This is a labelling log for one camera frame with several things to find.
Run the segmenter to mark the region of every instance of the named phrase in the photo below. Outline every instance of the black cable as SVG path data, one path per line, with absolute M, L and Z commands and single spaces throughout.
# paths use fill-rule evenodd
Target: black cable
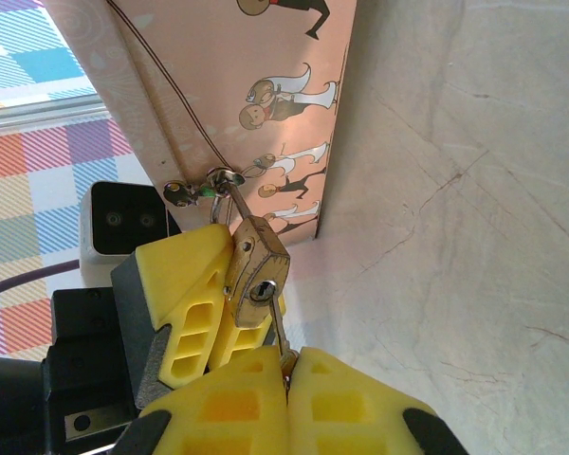
M 231 168 L 228 161 L 226 161 L 226 159 L 221 155 L 221 153 L 219 152 L 219 150 L 217 149 L 217 147 L 213 143 L 212 139 L 209 137 L 209 134 L 205 131 L 204 127 L 202 126 L 202 123 L 200 123 L 200 120 L 196 116 L 196 113 L 193 111 L 192 107 L 190 106 L 190 102 L 188 101 L 186 96 L 183 94 L 183 92 L 181 91 L 179 86 L 174 81 L 173 77 L 171 76 L 171 73 L 169 73 L 166 66 L 164 66 L 162 61 L 158 58 L 158 56 L 156 55 L 156 53 L 154 52 L 152 47 L 148 44 L 148 42 L 145 40 L 143 35 L 139 32 L 137 27 L 135 27 L 135 24 L 133 24 L 133 22 L 128 18 L 126 13 L 116 4 L 116 2 L 114 2 L 114 0 L 106 0 L 106 1 L 107 1 L 107 4 L 119 16 L 119 18 L 122 20 L 122 22 L 124 22 L 124 24 L 128 27 L 128 29 L 131 30 L 131 32 L 135 35 L 135 37 L 138 39 L 139 43 L 143 46 L 143 48 L 149 54 L 152 61 L 158 67 L 158 70 L 160 71 L 160 73 L 162 73 L 162 75 L 166 78 L 169 85 L 173 88 L 173 90 L 177 94 L 177 97 L 183 103 L 183 105 L 184 105 L 186 111 L 188 112 L 188 115 L 192 119 L 194 125 L 196 125 L 196 128 L 198 129 L 198 131 L 200 132 L 202 137 L 209 144 L 209 147 L 211 147 L 212 151 L 215 153 L 215 155 L 217 155 L 217 157 L 224 164 L 224 166 Z
M 29 272 L 22 273 L 21 275 L 17 275 L 16 277 L 6 278 L 0 282 L 0 293 L 8 291 L 13 287 L 26 284 L 28 282 L 35 282 L 41 278 L 50 277 L 59 273 L 69 272 L 71 270 L 76 270 L 77 268 L 80 268 L 80 261 L 75 259 L 74 261 L 68 261 L 66 263 L 49 265 L 47 267 L 31 270 Z

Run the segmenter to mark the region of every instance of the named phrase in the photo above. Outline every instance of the checkered fabric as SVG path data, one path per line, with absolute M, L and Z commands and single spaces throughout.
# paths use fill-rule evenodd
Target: checkered fabric
M 0 107 L 95 93 L 35 0 L 0 0 Z
M 110 118 L 0 136 L 0 280 L 78 258 L 81 198 L 98 180 L 148 182 Z M 49 296 L 81 286 L 73 271 L 1 294 L 0 356 L 43 358 Z

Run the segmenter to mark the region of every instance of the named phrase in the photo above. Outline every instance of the cartoon figure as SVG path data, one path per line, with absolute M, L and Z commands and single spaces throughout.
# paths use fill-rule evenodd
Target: cartoon figure
M 275 220 L 276 218 L 280 218 L 281 220 L 286 221 L 286 226 L 283 227 L 278 232 L 276 232 L 277 235 L 281 235 L 281 234 L 284 234 L 286 232 L 290 232 L 293 229 L 296 229 L 300 226 L 306 225 L 307 223 L 311 223 L 312 221 L 316 220 L 319 217 L 320 206 L 321 206 L 321 201 L 314 201 L 314 205 L 312 206 L 311 209 L 297 212 L 297 208 L 298 208 L 297 204 L 293 204 L 293 207 L 291 209 L 274 211 L 272 213 L 266 213 L 264 215 L 264 218 L 266 218 L 266 220 L 268 222 L 271 222 L 272 220 Z M 310 218 L 309 220 L 303 221 L 301 223 L 290 223 L 288 221 L 292 218 L 299 218 L 299 217 L 306 216 L 306 215 L 314 215 L 314 216 L 312 218 Z
M 310 80 L 311 68 L 299 78 L 276 76 L 257 81 L 248 91 L 247 106 L 240 111 L 238 119 L 247 130 L 256 130 L 269 120 L 283 121 L 298 116 L 308 106 L 330 108 L 336 103 L 336 82 L 328 82 L 327 89 L 316 95 L 302 93 Z
M 301 11 L 309 11 L 315 9 L 321 14 L 316 24 L 310 28 L 305 34 L 315 40 L 319 37 L 316 34 L 322 24 L 327 20 L 331 11 L 327 7 L 325 0 L 237 0 L 238 8 L 248 16 L 258 16 L 266 12 L 270 5 L 283 8 L 298 9 Z
M 326 173 L 326 166 L 324 167 L 324 169 L 322 169 L 322 171 L 318 171 L 317 173 L 310 173 L 307 176 L 305 176 L 303 179 L 298 180 L 296 182 L 291 182 L 288 179 L 288 175 L 287 175 L 284 178 L 286 180 L 286 183 L 284 185 L 282 185 L 281 187 L 277 187 L 276 185 L 268 184 L 268 185 L 264 185 L 263 187 L 261 187 L 257 192 L 261 197 L 271 197 L 274 194 L 276 194 L 277 192 L 301 191 L 302 193 L 300 195 L 298 195 L 296 199 L 303 199 L 305 194 L 308 191 L 310 191 L 310 189 L 308 189 L 305 186 L 305 182 L 307 181 L 307 179 L 313 175 L 320 175 L 321 173 Z
M 295 169 L 297 158 L 301 158 L 302 156 L 312 156 L 310 164 L 318 163 L 326 154 L 328 147 L 329 144 L 324 142 L 322 145 L 314 147 L 313 149 L 303 150 L 293 155 L 283 155 L 283 151 L 285 150 L 285 145 L 283 144 L 283 149 L 281 150 L 280 155 L 275 156 L 273 154 L 265 154 L 254 159 L 252 166 L 243 170 L 243 176 L 246 178 L 261 177 L 268 169 L 282 169 L 284 171 L 282 176 L 287 175 Z

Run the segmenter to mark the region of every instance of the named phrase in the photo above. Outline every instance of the keyhole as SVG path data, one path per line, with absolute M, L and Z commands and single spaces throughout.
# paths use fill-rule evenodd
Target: keyhole
M 276 284 L 274 282 L 260 282 L 250 291 L 250 298 L 263 306 L 274 296 L 275 292 Z

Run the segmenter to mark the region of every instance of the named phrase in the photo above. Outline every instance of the yellow foam pad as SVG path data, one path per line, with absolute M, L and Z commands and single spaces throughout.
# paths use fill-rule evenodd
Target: yellow foam pad
M 333 356 L 303 348 L 288 395 L 291 454 L 423 455 L 403 420 L 426 404 Z
M 286 398 L 278 350 L 265 346 L 159 398 L 141 416 L 172 417 L 154 455 L 286 455 Z
M 152 325 L 155 330 L 172 326 L 158 378 L 173 389 L 205 371 L 223 314 L 232 251 L 224 225 L 208 225 L 136 250 Z
M 284 314 L 286 305 L 283 295 L 278 298 L 278 303 L 281 307 L 281 313 Z M 241 329 L 236 327 L 231 311 L 227 305 L 224 305 L 215 344 L 213 344 L 211 354 L 209 355 L 209 369 L 215 370 L 227 364 L 232 358 L 260 347 L 266 339 L 271 323 L 272 316 L 268 316 L 255 329 Z

